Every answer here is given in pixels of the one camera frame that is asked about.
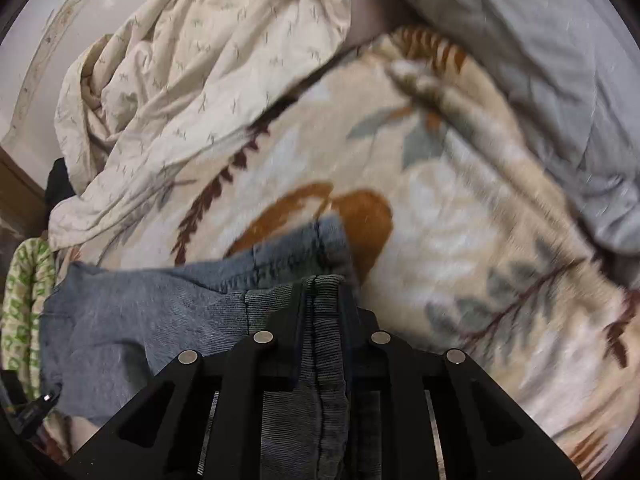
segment wrinkled fabric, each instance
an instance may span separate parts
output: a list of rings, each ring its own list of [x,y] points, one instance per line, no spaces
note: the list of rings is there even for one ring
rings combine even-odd
[[[344,42],[350,0],[149,0],[69,68],[54,118],[79,195],[53,250],[121,221],[198,152],[242,137]]]
[[[7,272],[0,348],[2,369],[17,372],[30,400],[40,396],[40,314],[55,281],[56,267],[46,240],[23,241]]]
[[[637,286],[640,50],[609,1],[407,1],[495,79],[593,239],[624,257],[616,279]]]
[[[229,257],[337,214],[381,329],[465,349],[585,478],[597,471],[638,412],[640,298],[603,276],[487,72],[437,30],[407,27],[269,119],[63,251],[61,273],[76,258]]]
[[[265,394],[261,477],[336,478],[349,425],[337,316],[345,276],[353,283],[336,218],[218,262],[128,272],[74,263],[45,304],[42,373],[62,384],[60,411],[102,424],[181,351],[226,351],[263,330],[302,279],[300,380]]]

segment fleece blanket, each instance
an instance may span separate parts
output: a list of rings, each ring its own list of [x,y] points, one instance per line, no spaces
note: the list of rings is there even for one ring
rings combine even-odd
[[[382,328],[468,351],[595,475],[638,412],[640,295],[603,277],[504,97],[434,30],[383,36],[290,92],[61,251],[60,278],[73,260],[222,258],[326,214]]]
[[[640,286],[640,50],[609,0],[407,0],[466,46],[508,97],[527,139]]]

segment metal screw head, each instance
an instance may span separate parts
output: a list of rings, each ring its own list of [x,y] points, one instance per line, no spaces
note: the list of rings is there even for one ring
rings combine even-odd
[[[391,341],[391,336],[380,330],[379,332],[374,332],[371,334],[371,340],[379,345],[386,345],[389,341]]]
[[[463,363],[465,361],[466,355],[462,350],[452,348],[447,352],[447,359],[453,364],[459,365],[460,363]]]
[[[268,330],[260,330],[254,334],[254,341],[257,343],[268,343],[273,340],[273,334]]]
[[[193,350],[185,350],[184,352],[180,352],[178,355],[178,361],[180,361],[183,365],[190,365],[194,363],[198,358],[198,354]]]

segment gray fabric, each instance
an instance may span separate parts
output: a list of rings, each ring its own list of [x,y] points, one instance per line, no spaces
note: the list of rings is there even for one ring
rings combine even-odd
[[[591,236],[626,256],[616,279],[638,284],[640,51],[609,1],[407,1],[488,70]]]
[[[44,381],[62,384],[63,413],[104,423],[182,350],[229,350],[263,329],[288,305],[288,283],[304,278],[300,382],[264,397],[262,478],[336,478],[349,425],[336,301],[344,276],[355,283],[336,218],[218,262],[122,272],[74,263],[40,321]]]

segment clothing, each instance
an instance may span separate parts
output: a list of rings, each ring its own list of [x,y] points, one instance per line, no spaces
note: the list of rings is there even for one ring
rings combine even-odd
[[[337,288],[354,277],[335,217],[218,262],[125,272],[72,264],[42,317],[42,373],[62,384],[58,409],[104,423],[182,350],[226,351],[264,329],[300,279],[302,371],[293,392],[265,394],[262,478],[336,478],[349,427]]]
[[[465,349],[593,473],[638,412],[635,295],[603,277],[468,53],[409,27],[346,61],[63,261],[224,258],[338,214],[380,328],[418,349]]]
[[[49,177],[47,178],[47,189],[44,192],[44,202],[47,205],[46,221],[49,223],[49,216],[55,206],[63,200],[75,196],[74,188],[69,182],[69,175],[66,172],[64,158],[57,158],[53,163]]]
[[[56,279],[46,240],[29,238],[15,250],[2,302],[2,368],[16,370],[28,399],[40,395],[40,313]]]
[[[149,0],[66,73],[54,118],[78,197],[54,250],[120,222],[201,150],[244,135],[345,41],[350,0]]]

